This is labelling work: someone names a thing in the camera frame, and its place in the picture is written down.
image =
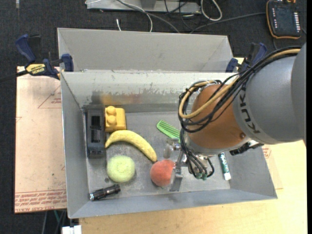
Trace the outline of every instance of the green brush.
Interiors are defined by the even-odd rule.
[[[180,142],[180,131],[174,126],[170,125],[164,120],[161,120],[160,122],[157,123],[156,127],[166,136],[170,138],[177,138],[179,139],[179,142]]]

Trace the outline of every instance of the cardboard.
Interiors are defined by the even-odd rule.
[[[17,78],[15,213],[67,207],[60,81]]]

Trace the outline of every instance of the banana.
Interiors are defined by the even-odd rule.
[[[118,130],[113,132],[105,142],[105,148],[117,141],[126,141],[139,148],[152,162],[157,161],[157,154],[142,136],[129,130]]]

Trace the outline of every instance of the desk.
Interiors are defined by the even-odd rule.
[[[307,227],[306,147],[271,146],[283,189],[278,199],[80,219],[83,234],[303,234]]]

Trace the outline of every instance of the blue clamp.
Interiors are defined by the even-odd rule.
[[[62,55],[61,59],[65,65],[65,71],[73,72],[74,71],[74,63],[73,63],[73,59],[70,56],[70,54]]]
[[[65,71],[67,72],[72,72],[74,71],[74,63],[73,63],[73,59],[70,56],[70,54],[63,54],[61,59],[56,60],[56,61],[50,61],[49,59],[45,58],[43,59],[43,61],[41,62],[41,66],[37,66],[34,67],[34,65],[32,65],[31,67],[29,67],[29,70],[27,70],[27,67],[30,64],[34,64],[36,62],[36,56],[34,55],[32,49],[30,48],[29,44],[28,44],[28,34],[22,35],[21,37],[19,37],[16,41],[15,41],[15,45],[18,49],[18,51],[27,58],[28,62],[25,65],[25,72],[21,73],[21,74],[17,74],[17,76],[19,75],[24,75],[24,74],[31,74],[33,76],[35,75],[43,75],[43,76],[50,76],[56,79],[59,79],[59,71],[54,68],[54,66],[56,64],[60,64],[60,63],[64,63],[65,65]]]
[[[242,64],[240,72],[245,71],[247,68],[254,66],[265,56],[267,47],[263,43],[255,44],[252,43],[250,51]]]
[[[238,60],[235,58],[232,58],[228,64],[228,66],[226,67],[225,72],[226,73],[232,73],[237,66],[238,66]]]
[[[15,41],[15,46],[17,47],[18,51],[27,58],[28,63],[26,66],[28,66],[30,63],[35,62],[36,57],[33,53],[33,51],[31,50],[31,48],[29,47],[28,44],[28,35],[22,35],[20,38],[18,38]]]

